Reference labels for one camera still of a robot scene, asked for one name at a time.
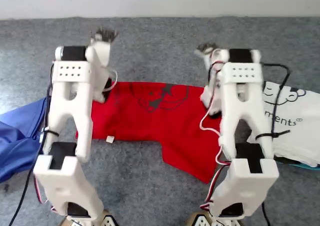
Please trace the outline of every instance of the blue cloth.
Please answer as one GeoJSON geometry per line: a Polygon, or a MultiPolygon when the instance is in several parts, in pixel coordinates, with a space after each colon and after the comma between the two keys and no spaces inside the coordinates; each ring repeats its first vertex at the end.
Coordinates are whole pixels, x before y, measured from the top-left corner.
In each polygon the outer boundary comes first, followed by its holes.
{"type": "Polygon", "coordinates": [[[40,147],[45,98],[0,115],[0,183],[28,170],[40,147]]]}

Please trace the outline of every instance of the gray carpet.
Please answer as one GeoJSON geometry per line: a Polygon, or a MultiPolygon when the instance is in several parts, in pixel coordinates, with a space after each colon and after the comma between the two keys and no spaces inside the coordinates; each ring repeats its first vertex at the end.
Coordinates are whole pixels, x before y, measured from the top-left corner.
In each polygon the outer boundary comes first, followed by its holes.
{"type": "MultiPolygon", "coordinates": [[[[320,92],[320,18],[140,18],[0,21],[0,113],[45,95],[55,48],[88,43],[99,26],[119,30],[110,66],[121,81],[156,81],[203,86],[205,67],[195,47],[213,41],[226,48],[260,49],[269,63],[289,65],[291,86],[320,92]]],[[[267,69],[265,79],[283,73],[267,69]]],[[[62,139],[72,141],[68,124],[62,139]]],[[[237,140],[243,140],[240,133],[237,140]]],[[[184,225],[206,196],[208,185],[162,161],[154,142],[92,143],[83,166],[105,208],[119,225],[184,225]]],[[[279,164],[280,178],[269,191],[272,225],[318,225],[320,173],[279,164]]],[[[0,225],[7,225],[20,199],[26,173],[0,184],[0,225]]],[[[39,205],[30,184],[15,225],[57,225],[61,217],[39,205]]],[[[261,209],[247,226],[266,225],[261,209]]]]}

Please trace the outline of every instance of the printed graphic on red cloth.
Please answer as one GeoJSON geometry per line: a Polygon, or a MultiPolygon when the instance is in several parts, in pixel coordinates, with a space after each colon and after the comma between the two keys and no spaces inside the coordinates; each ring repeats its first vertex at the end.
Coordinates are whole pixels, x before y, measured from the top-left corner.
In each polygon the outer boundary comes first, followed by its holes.
{"type": "MultiPolygon", "coordinates": [[[[164,162],[209,182],[216,168],[218,136],[199,129],[206,113],[201,87],[118,82],[105,103],[93,102],[93,139],[158,141],[164,162]]],[[[205,127],[219,128],[207,118],[205,127]]]]}

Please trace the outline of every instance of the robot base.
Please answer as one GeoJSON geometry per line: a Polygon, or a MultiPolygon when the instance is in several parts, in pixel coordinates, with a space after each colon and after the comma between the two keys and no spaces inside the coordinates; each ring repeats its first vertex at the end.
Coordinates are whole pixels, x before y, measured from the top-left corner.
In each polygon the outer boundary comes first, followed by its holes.
{"type": "MultiPolygon", "coordinates": [[[[109,214],[107,210],[103,211],[103,221],[98,224],[92,224],[93,226],[119,226],[114,217],[109,214]]],[[[59,224],[59,226],[85,226],[83,222],[70,221],[66,217],[59,224]]]]}
{"type": "Polygon", "coordinates": [[[244,226],[241,221],[218,220],[212,221],[206,211],[195,212],[188,219],[186,226],[244,226]]]}

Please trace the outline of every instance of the white tote bag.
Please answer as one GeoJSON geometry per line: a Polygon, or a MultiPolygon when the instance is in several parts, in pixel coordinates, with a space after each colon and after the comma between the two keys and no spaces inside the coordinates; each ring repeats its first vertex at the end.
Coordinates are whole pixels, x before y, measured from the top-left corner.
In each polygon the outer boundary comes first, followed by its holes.
{"type": "MultiPolygon", "coordinates": [[[[279,84],[263,85],[264,114],[272,121],[279,84]]],[[[274,154],[305,163],[320,164],[320,94],[285,86],[280,94],[275,117],[275,132],[290,130],[273,139],[274,154]]],[[[253,133],[248,142],[255,142],[253,133]]]]}

